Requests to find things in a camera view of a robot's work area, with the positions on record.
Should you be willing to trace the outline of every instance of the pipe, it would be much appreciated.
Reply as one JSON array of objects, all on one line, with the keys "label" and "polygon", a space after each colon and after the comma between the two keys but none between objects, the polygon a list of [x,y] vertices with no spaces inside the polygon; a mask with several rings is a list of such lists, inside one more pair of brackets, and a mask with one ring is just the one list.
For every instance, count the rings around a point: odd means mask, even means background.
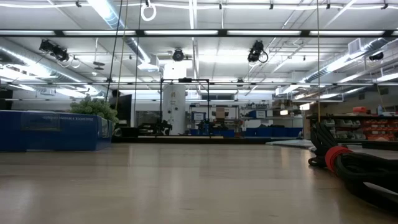
[{"label": "pipe", "polygon": [[[107,23],[107,25],[109,25],[110,28],[115,30],[116,29],[124,30],[124,28],[127,28],[124,25],[124,21],[121,18],[119,18],[119,15],[115,10],[115,6],[112,0],[102,0],[102,1],[87,0],[87,1],[93,7],[93,9],[104,19],[104,21]],[[138,46],[138,43],[134,38],[126,37],[123,39],[123,41],[127,44],[127,46],[130,47],[130,49],[135,54],[137,54],[138,58],[142,63],[150,62],[149,56],[141,49],[140,46]]]},{"label": "pipe", "polygon": [[327,62],[324,64],[323,68],[318,72],[318,68],[314,68],[310,71],[305,78],[302,79],[301,82],[312,82],[315,79],[327,75],[335,70],[342,68],[352,62],[354,62],[357,58],[365,57],[367,55],[373,54],[377,50],[381,49],[382,47],[386,46],[388,43],[392,42],[394,38],[378,38],[373,41],[370,41],[364,47],[361,48],[361,55],[349,55],[348,52],[344,54],[342,57],[338,57],[332,61]]}]

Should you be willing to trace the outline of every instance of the hanging rope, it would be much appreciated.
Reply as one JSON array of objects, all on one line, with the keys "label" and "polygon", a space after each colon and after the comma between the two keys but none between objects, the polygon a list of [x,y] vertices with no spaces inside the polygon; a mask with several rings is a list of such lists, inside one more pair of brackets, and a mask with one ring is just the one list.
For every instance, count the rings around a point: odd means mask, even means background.
[{"label": "hanging rope", "polygon": [[[122,40],[124,40],[124,38],[126,36],[128,12],[129,12],[129,8],[126,7],[126,16],[124,17],[124,30],[123,30],[123,38],[122,38]],[[121,59],[120,59],[120,67],[119,67],[119,80],[118,80],[118,88],[117,88],[117,94],[116,94],[116,106],[115,106],[116,111],[118,110],[118,103],[119,103],[119,87],[120,87],[120,78],[122,76],[123,54],[124,54],[124,42],[122,44],[122,56],[121,56]]]},{"label": "hanging rope", "polygon": [[[138,29],[141,28],[141,20],[138,17]],[[137,38],[137,46],[139,46],[139,37]],[[134,107],[133,107],[133,115],[136,117],[136,103],[137,103],[137,79],[138,79],[138,57],[136,57],[136,82],[134,84]]]},{"label": "hanging rope", "polygon": [[114,44],[113,44],[113,52],[112,52],[112,62],[111,62],[111,71],[109,73],[109,78],[108,78],[108,88],[106,89],[106,95],[105,95],[105,102],[108,100],[108,94],[109,94],[109,88],[111,86],[111,81],[112,81],[112,69],[113,69],[113,62],[114,62],[114,52],[116,50],[116,43],[118,42],[118,32],[119,32],[119,25],[120,25],[120,16],[122,14],[122,7],[120,7],[119,10],[119,19],[118,19],[118,28],[116,28],[116,33],[114,35]]}]

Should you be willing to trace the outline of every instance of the shelving unit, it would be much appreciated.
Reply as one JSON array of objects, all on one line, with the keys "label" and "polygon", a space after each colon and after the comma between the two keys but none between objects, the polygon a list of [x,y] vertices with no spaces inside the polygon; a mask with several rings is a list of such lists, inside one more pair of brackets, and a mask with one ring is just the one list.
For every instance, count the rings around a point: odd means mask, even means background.
[{"label": "shelving unit", "polygon": [[[396,141],[398,116],[321,116],[321,122],[330,128],[337,140]],[[307,116],[311,126],[318,116]]]}]

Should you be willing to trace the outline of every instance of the black cable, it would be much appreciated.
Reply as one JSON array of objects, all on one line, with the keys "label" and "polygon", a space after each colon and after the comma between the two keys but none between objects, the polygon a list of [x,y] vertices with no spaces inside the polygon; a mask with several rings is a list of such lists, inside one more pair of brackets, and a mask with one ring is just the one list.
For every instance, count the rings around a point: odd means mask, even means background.
[{"label": "black cable", "polygon": [[262,51],[266,56],[267,56],[267,59],[265,60],[265,61],[261,61],[260,59],[259,59],[259,62],[261,62],[261,63],[266,63],[266,62],[268,62],[268,54],[267,54],[267,52],[265,52],[265,51]]},{"label": "black cable", "polygon": [[114,61],[114,52],[115,52],[115,50],[116,50],[116,43],[118,42],[118,32],[119,32],[119,25],[120,25],[120,17],[121,17],[121,14],[122,14],[122,5],[123,5],[123,0],[120,1],[120,10],[119,10],[118,27],[116,28],[116,33],[115,33],[115,35],[114,35],[114,44],[113,44],[113,52],[112,52],[111,71],[110,71],[110,73],[109,73],[108,88],[106,89],[105,102],[108,100],[109,88],[111,87],[112,69],[113,69],[113,61]]},{"label": "black cable", "polygon": [[329,169],[333,168],[333,172],[345,183],[349,192],[367,203],[398,215],[398,197],[370,188],[365,184],[369,183],[391,192],[398,192],[398,160],[383,159],[364,153],[345,152],[335,158],[332,157],[334,161],[326,161],[327,152],[330,148],[337,146],[337,142],[324,124],[317,123],[313,126],[311,142],[317,149],[315,150],[316,157],[308,160],[311,166],[326,167],[326,163],[333,163]]}]

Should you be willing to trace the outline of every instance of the ceiling pipe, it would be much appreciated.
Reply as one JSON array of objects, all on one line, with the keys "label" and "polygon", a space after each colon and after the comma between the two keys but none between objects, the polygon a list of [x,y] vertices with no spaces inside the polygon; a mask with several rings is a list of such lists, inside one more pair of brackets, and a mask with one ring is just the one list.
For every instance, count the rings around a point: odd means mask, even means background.
[{"label": "ceiling pipe", "polygon": [[[59,64],[43,57],[42,55],[38,55],[36,53],[31,52],[30,50],[27,50],[20,45],[17,45],[10,40],[7,40],[5,38],[0,38],[0,46],[4,46],[4,49],[7,49],[10,52],[13,52],[16,55],[21,55],[24,58],[27,58],[29,60],[33,61],[38,61],[40,60],[38,65],[44,67],[45,69],[49,71],[55,71],[58,76],[56,76],[56,79],[51,79],[52,82],[57,81],[57,80],[67,80],[67,82],[71,83],[76,83],[76,85],[79,85],[80,82],[92,82],[92,80],[84,77],[83,75],[80,75],[78,73],[75,73],[67,68],[63,68]],[[106,89],[103,86],[98,86],[96,87],[98,91],[106,91]]]},{"label": "ceiling pipe", "polygon": [[363,48],[361,48],[362,54],[355,56],[355,55],[349,55],[348,52],[346,52],[344,54],[344,56],[338,57],[337,59],[334,59],[334,60],[329,61],[326,64],[324,64],[324,66],[322,66],[322,68],[319,71],[318,71],[318,68],[314,68],[300,82],[310,83],[319,77],[327,75],[331,72],[334,72],[335,70],[337,70],[339,68],[342,68],[342,67],[354,62],[358,58],[366,57],[367,55],[371,55],[371,54],[377,52],[382,47],[386,46],[388,43],[391,43],[393,40],[395,40],[395,39],[394,38],[378,38],[373,41],[370,41]]},{"label": "ceiling pipe", "polygon": [[[117,11],[115,10],[115,6],[112,0],[87,0],[88,3],[93,7],[93,9],[103,18],[103,20],[109,25],[110,28],[116,30],[124,30],[127,27],[125,26],[125,22],[119,18]],[[149,63],[149,56],[138,46],[137,41],[132,37],[126,37],[123,39],[127,46],[137,54],[139,60],[142,63]]]}]

